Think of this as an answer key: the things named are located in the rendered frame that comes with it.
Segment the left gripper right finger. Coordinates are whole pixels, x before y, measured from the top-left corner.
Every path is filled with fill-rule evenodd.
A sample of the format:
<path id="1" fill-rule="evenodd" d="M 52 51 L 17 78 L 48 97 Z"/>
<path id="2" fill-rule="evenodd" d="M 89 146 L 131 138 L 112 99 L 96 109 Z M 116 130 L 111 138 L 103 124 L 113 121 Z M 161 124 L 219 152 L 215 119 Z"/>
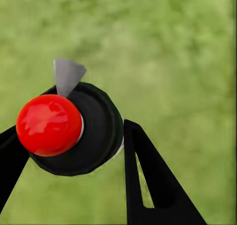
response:
<path id="1" fill-rule="evenodd" d="M 124 120 L 127 225 L 207 225 L 144 129 Z M 143 205 L 137 153 L 154 208 Z"/>

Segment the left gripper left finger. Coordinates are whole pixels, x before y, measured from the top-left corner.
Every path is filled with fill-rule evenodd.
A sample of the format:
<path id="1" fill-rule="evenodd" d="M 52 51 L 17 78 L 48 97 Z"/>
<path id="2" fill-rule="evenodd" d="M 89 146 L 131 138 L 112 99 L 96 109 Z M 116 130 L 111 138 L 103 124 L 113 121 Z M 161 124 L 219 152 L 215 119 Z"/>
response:
<path id="1" fill-rule="evenodd" d="M 30 157 L 19 140 L 16 125 L 0 134 L 0 213 Z"/>

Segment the pesticide atomizer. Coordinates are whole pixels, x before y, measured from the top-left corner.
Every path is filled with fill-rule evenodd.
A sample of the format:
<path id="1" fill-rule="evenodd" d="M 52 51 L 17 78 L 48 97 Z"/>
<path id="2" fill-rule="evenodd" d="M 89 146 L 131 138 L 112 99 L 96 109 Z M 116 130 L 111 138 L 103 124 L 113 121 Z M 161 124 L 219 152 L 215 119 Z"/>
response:
<path id="1" fill-rule="evenodd" d="M 16 131 L 30 157 L 55 176 L 89 174 L 124 147 L 124 119 L 106 92 L 80 82 L 82 64 L 53 60 L 56 85 L 20 110 Z"/>

